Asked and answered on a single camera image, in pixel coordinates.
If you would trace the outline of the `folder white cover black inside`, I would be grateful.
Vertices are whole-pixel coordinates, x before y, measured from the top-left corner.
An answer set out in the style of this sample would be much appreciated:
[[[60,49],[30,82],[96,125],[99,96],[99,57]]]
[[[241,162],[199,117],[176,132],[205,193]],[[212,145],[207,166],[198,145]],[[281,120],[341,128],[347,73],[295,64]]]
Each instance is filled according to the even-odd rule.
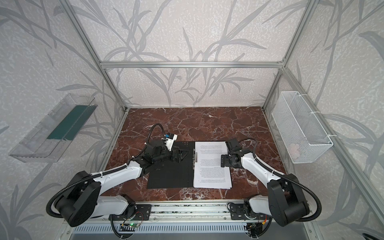
[[[180,163],[170,160],[156,164],[149,173],[148,189],[194,188],[195,142],[175,142],[174,146],[189,150],[189,155]]]

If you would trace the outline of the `printed sheet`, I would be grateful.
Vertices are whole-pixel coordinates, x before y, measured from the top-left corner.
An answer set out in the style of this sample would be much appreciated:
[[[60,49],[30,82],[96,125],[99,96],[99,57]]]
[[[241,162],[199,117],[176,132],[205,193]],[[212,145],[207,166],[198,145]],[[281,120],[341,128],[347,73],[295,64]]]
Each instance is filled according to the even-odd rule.
[[[221,155],[228,149],[225,142],[195,142],[198,162],[194,167],[194,188],[231,189],[232,179],[229,167],[221,167]]]

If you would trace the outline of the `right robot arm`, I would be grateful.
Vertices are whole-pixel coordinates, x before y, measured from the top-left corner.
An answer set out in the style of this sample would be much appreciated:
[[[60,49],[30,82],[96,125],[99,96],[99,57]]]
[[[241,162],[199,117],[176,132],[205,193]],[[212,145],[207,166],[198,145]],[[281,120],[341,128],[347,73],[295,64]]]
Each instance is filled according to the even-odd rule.
[[[319,199],[307,187],[300,184],[293,174],[285,175],[262,161],[255,150],[245,149],[236,139],[226,141],[228,153],[221,155],[221,167],[245,169],[252,173],[267,189],[268,195],[252,197],[246,201],[246,215],[265,214],[271,216],[282,227],[292,222],[309,222],[321,213],[310,215],[310,208],[303,191],[316,201]]]

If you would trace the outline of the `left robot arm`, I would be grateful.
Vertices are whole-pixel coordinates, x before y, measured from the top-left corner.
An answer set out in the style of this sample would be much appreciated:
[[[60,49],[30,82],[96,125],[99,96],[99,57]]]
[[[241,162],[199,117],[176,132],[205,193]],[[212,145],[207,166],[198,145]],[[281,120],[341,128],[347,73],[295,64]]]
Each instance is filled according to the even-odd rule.
[[[178,146],[169,148],[159,142],[147,145],[143,153],[119,167],[93,174],[78,172],[66,187],[48,201],[46,212],[51,217],[65,219],[71,227],[77,227],[90,218],[122,215],[130,208],[128,199],[104,196],[106,191],[148,174],[160,163],[179,163],[189,155],[188,149]]]

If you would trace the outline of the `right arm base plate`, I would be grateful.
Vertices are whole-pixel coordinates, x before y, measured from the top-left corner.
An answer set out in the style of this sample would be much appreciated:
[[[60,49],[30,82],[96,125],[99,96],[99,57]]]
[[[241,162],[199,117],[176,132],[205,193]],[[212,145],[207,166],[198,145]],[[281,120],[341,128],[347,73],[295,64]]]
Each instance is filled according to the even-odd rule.
[[[227,203],[227,209],[231,215],[231,220],[255,220],[246,215],[243,204]]]

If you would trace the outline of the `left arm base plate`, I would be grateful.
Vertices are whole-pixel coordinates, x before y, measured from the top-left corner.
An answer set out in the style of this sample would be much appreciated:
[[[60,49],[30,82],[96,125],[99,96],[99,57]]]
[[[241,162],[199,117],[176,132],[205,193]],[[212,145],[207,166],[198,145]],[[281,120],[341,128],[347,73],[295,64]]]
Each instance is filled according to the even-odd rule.
[[[126,209],[126,219],[129,221],[148,221],[151,210],[152,205],[150,204],[131,204]]]

